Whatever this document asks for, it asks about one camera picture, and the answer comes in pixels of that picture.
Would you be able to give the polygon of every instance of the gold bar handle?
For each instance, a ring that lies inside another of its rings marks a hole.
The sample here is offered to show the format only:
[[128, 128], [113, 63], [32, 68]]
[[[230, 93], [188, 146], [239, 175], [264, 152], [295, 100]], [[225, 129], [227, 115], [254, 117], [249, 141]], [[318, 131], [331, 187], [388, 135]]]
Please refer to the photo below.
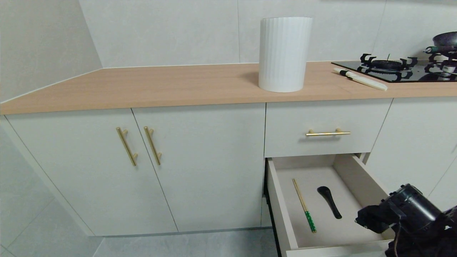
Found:
[[157, 162], [157, 164], [160, 165], [160, 158], [162, 157], [162, 153], [158, 153], [155, 150], [154, 142], [152, 141], [152, 133], [154, 132], [154, 130], [152, 128], [151, 129], [148, 128], [148, 126], [145, 126], [144, 131], [146, 132], [146, 136], [148, 137], [149, 145], [151, 146], [152, 153], [154, 154], [154, 157], [155, 157], [155, 161]]
[[130, 150], [130, 147], [127, 145], [127, 141], [125, 140], [125, 136], [127, 135], [128, 130], [122, 131], [120, 127], [117, 127], [116, 130], [119, 134], [119, 137], [121, 138], [122, 144], [124, 145], [125, 151], [127, 151], [130, 161], [132, 162], [133, 166], [136, 166], [138, 153], [132, 155], [132, 151]]
[[337, 128], [335, 132], [324, 132], [324, 133], [315, 133], [312, 129], [306, 133], [307, 137], [318, 137], [318, 136], [341, 136], [341, 135], [350, 135], [350, 131], [341, 131], [340, 128]]

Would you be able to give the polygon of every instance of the black spoon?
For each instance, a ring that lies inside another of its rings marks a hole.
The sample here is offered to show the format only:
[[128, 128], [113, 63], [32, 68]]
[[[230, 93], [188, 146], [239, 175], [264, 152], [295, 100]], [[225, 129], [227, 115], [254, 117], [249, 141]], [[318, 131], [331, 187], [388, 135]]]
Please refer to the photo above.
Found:
[[341, 216], [340, 212], [338, 211], [338, 208], [336, 207], [335, 202], [333, 201], [332, 193], [330, 192], [330, 189], [328, 187], [318, 187], [317, 192], [319, 192], [324, 197], [324, 199], [328, 202], [328, 204], [330, 205], [330, 209], [332, 209], [333, 216], [335, 216], [335, 218], [337, 218], [337, 219], [343, 218]]

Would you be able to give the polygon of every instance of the ribbed white vase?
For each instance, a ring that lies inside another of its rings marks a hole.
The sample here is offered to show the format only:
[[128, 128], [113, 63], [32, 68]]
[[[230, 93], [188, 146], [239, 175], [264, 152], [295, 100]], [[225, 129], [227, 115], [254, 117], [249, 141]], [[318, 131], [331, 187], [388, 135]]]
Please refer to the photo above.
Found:
[[268, 18], [260, 22], [259, 87], [272, 92], [303, 88], [313, 19]]

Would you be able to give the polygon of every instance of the green chopstick handle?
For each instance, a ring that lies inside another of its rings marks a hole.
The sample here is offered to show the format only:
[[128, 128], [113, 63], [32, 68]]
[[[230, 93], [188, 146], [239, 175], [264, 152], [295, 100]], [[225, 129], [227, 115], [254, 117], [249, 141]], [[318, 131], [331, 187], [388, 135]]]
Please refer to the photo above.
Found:
[[316, 227], [314, 226], [314, 222], [313, 222], [313, 219], [311, 218], [311, 214], [309, 214], [309, 212], [306, 211], [305, 215], [306, 215], [306, 219], [308, 220], [309, 227], [311, 228], [311, 232], [316, 233], [317, 230], [316, 230]]

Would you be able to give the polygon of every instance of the gray wall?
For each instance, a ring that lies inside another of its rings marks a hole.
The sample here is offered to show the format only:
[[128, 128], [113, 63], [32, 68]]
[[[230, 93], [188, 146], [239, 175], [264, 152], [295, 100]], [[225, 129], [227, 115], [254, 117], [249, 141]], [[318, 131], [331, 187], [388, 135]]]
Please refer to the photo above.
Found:
[[0, 0], [0, 102], [101, 68], [78, 0]]
[[422, 55], [455, 0], [80, 0], [103, 67], [258, 62], [260, 19], [311, 16], [309, 60]]
[[101, 243], [81, 231], [1, 126], [0, 199], [2, 256], [91, 257]]

